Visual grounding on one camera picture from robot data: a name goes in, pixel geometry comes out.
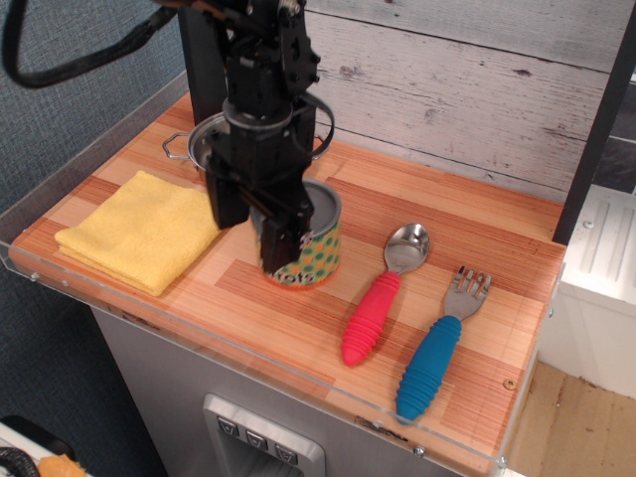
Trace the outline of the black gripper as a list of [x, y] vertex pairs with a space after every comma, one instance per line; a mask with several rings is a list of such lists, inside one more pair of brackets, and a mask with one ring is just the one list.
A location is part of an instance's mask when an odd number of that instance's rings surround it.
[[203, 130], [203, 166], [213, 217], [221, 230], [247, 221], [255, 209], [263, 271], [296, 261], [313, 206], [302, 184], [313, 160], [314, 123], [292, 121], [275, 129], [241, 129], [227, 121]]

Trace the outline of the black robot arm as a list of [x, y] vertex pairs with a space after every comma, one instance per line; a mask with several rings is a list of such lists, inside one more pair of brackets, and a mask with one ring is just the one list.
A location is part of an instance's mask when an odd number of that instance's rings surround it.
[[228, 96], [224, 123], [208, 130], [204, 160], [220, 229], [261, 215], [260, 260], [267, 274], [297, 260], [314, 207], [303, 175], [314, 146], [318, 100], [308, 93], [320, 61], [301, 1], [208, 1], [221, 27]]

